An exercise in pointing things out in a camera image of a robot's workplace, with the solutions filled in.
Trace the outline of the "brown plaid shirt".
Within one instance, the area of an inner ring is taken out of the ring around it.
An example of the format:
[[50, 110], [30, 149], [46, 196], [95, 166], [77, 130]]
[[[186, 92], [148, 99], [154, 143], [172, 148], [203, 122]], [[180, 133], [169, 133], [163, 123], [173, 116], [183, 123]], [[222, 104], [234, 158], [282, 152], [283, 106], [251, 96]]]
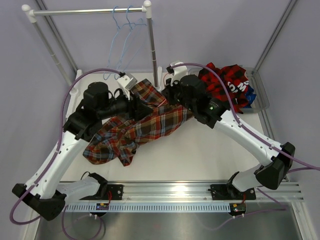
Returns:
[[139, 121], [124, 115], [110, 118], [82, 153], [91, 164], [102, 165], [119, 159], [123, 166], [129, 166], [140, 146], [169, 136], [193, 117], [183, 106], [168, 104], [147, 79], [133, 86], [131, 92], [153, 110], [152, 114]]

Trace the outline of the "blue hanger holding red shirt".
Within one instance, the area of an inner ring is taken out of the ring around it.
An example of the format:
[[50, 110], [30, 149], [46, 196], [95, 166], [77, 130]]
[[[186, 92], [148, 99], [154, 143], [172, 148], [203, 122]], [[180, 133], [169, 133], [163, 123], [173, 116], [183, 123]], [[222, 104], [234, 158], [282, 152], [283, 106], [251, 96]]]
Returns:
[[118, 20], [115, 17], [116, 9], [118, 8], [118, 6], [115, 6], [113, 8], [113, 10], [112, 10], [112, 19], [113, 19], [113, 21], [115, 23], [115, 26], [116, 26], [116, 33], [115, 33], [115, 35], [114, 35], [114, 37], [112, 38], [112, 41], [111, 41], [111, 45], [110, 45], [110, 49], [109, 49], [109, 53], [108, 53], [108, 58], [107, 58], [107, 65], [106, 65], [107, 68], [111, 66], [111, 58], [112, 58], [114, 46], [116, 45], [117, 37], [120, 35], [120, 33], [121, 33], [123, 28], [128, 27], [129, 33], [128, 33], [126, 39], [124, 40], [124, 44], [123, 44], [123, 47], [122, 47], [122, 53], [121, 53], [121, 55], [119, 57], [119, 60], [118, 60], [117, 64], [115, 65], [115, 68], [118, 70], [122, 65], [122, 60], [123, 60], [123, 57], [124, 57], [125, 52], [126, 52], [125, 47], [127, 45], [128, 38], [131, 36], [131, 33], [135, 28], [135, 27], [132, 26], [133, 22], [131, 22], [129, 20], [129, 17], [128, 17], [129, 10], [131, 8], [133, 8], [133, 7], [134, 7], [133, 5], [129, 5], [126, 8], [126, 10], [125, 10], [125, 18], [127, 20], [127, 23], [124, 23], [123, 25], [119, 25]]

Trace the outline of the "red black checked shirt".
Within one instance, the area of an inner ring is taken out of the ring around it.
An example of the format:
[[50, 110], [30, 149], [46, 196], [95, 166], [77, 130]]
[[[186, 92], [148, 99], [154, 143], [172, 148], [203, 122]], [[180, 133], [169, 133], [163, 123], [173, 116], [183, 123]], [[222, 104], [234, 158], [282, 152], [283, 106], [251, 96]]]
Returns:
[[242, 109], [245, 109], [242, 108], [244, 93], [250, 86], [246, 70], [237, 64], [218, 68], [210, 62], [206, 66], [211, 71], [203, 68], [198, 73], [198, 78], [207, 86], [206, 91], [226, 103], [229, 102], [227, 96], [230, 96], [234, 110], [241, 114]]

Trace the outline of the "light blue hanger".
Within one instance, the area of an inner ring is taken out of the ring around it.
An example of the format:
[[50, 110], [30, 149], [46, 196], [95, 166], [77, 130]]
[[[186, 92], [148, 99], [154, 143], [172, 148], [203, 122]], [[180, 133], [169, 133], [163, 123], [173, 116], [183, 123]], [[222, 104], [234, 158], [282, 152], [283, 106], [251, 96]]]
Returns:
[[129, 10], [133, 7], [133, 5], [129, 5], [125, 13], [127, 23], [123, 26], [128, 26], [129, 32], [124, 40], [122, 51], [116, 64], [116, 69], [123, 72], [130, 66], [147, 39], [147, 36], [145, 36], [143, 42], [140, 43], [142, 38], [141, 33], [147, 28], [147, 23], [142, 18], [139, 18], [137, 21], [131, 21], [129, 18]]

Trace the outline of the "blue plaid shirt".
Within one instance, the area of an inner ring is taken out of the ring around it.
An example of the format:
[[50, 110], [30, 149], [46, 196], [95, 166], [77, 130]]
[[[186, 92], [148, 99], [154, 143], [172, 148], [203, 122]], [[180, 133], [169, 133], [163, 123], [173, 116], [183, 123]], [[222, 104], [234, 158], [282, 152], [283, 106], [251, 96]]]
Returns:
[[244, 93], [244, 99], [241, 102], [241, 107], [245, 109], [250, 109], [254, 103], [257, 95], [255, 90], [249, 85]]

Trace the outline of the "pink wire hanger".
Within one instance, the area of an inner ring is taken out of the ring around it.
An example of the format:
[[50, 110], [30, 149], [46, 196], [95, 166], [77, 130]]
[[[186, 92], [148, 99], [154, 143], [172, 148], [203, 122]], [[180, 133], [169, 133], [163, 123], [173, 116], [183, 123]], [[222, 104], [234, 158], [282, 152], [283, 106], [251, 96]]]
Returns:
[[[166, 86], [167, 80], [171, 78], [172, 75], [169, 73], [165, 73], [162, 78], [163, 87]], [[152, 107], [154, 111], [159, 110], [161, 107], [164, 107], [168, 104], [168, 100], [166, 97], [158, 90], [154, 89]]]

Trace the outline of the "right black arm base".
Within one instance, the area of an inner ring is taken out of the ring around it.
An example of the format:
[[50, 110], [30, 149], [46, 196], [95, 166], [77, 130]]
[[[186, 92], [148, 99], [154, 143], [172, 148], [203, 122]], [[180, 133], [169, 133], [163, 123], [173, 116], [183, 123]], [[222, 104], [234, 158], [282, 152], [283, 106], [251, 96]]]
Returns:
[[256, 193], [254, 188], [249, 188], [248, 190], [241, 192], [234, 188], [233, 186], [227, 186], [227, 184], [211, 184], [207, 189], [210, 194], [212, 200], [256, 200]]

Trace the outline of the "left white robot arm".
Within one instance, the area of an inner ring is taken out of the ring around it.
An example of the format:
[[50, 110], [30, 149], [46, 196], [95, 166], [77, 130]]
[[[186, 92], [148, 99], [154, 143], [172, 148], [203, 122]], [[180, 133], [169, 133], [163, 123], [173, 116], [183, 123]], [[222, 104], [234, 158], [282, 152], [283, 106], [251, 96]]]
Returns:
[[111, 96], [106, 83], [91, 83], [63, 125], [57, 145], [36, 174], [28, 182], [13, 187], [12, 193], [45, 220], [55, 219], [69, 203], [108, 196], [108, 181], [97, 173], [67, 185], [59, 183], [81, 149], [102, 128], [103, 120], [124, 115], [138, 121], [153, 112], [128, 90], [118, 88], [116, 92], [117, 97]]

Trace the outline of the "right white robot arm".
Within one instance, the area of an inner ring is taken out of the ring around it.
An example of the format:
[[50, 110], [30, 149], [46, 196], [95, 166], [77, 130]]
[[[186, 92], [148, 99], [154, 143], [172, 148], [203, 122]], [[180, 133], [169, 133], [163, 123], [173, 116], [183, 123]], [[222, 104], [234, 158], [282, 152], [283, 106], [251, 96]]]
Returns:
[[198, 122], [229, 136], [258, 160], [257, 166], [235, 172], [225, 185], [212, 189], [213, 193], [235, 200], [255, 187], [270, 190], [279, 187], [292, 167], [294, 145], [290, 142], [281, 144], [246, 125], [233, 114], [229, 104], [207, 93], [206, 84], [194, 74], [180, 80], [168, 78], [161, 93], [170, 105], [183, 106]]

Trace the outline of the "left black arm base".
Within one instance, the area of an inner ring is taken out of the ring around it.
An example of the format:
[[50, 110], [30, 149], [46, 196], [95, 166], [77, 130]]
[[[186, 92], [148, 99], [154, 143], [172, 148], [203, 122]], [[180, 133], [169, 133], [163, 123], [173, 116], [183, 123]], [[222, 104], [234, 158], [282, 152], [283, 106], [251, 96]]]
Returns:
[[97, 193], [85, 196], [81, 198], [80, 200], [109, 200], [109, 197], [111, 197], [111, 200], [114, 201], [120, 201], [123, 198], [123, 190], [124, 186], [122, 184], [104, 184], [101, 186]]

